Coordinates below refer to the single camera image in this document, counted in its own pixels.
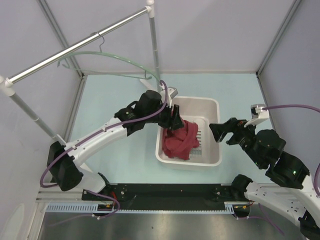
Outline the red tank top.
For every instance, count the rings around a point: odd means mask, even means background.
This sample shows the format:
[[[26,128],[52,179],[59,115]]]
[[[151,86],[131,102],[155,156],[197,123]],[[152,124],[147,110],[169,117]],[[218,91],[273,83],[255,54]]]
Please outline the red tank top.
[[[170,159],[178,158],[187,161],[192,149],[198,148],[199,126],[195,122],[183,121],[184,127],[177,130],[164,129],[162,133],[162,150]]]

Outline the mint green plastic hanger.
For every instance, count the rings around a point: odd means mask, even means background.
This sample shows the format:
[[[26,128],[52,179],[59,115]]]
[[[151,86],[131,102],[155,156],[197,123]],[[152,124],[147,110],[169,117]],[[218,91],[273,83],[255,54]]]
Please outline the mint green plastic hanger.
[[[139,75],[140,78],[145,81],[158,81],[161,79],[155,70],[152,70],[150,67],[147,67],[140,62],[119,54],[104,51],[103,44],[105,43],[105,38],[96,32],[94,35],[102,40],[102,42],[98,44],[97,50],[77,49],[59,59],[56,62],[56,66],[74,72],[80,71],[83,74],[88,75],[111,75],[128,79],[133,79],[134,75]],[[71,60],[77,60],[78,58],[81,60],[91,60],[92,63],[88,66],[72,66]],[[131,67],[134,71],[115,70],[111,68],[112,64],[119,64],[121,67]]]

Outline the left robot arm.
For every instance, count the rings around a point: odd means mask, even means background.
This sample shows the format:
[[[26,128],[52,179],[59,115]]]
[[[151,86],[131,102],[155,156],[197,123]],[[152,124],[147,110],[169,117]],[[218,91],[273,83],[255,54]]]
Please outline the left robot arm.
[[[178,91],[170,87],[160,93],[147,90],[139,100],[131,102],[114,114],[107,123],[89,135],[73,142],[51,144],[46,172],[52,175],[61,191],[74,188],[91,191],[100,200],[110,196],[107,179],[99,172],[84,168],[84,163],[107,145],[142,130],[146,124],[157,124],[167,130],[181,129],[184,124],[180,107],[172,104]]]

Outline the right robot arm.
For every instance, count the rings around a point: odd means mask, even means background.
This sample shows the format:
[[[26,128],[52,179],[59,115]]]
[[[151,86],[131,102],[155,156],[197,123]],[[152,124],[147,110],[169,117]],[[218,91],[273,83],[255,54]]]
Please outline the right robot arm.
[[[320,238],[320,193],[313,185],[309,169],[296,156],[285,152],[286,141],[273,129],[255,132],[256,126],[246,120],[230,118],[225,123],[211,123],[214,140],[220,143],[228,133],[229,146],[238,145],[265,175],[287,189],[298,203],[268,193],[251,178],[238,174],[230,185],[230,194],[237,201],[249,200],[287,218],[308,240]]]

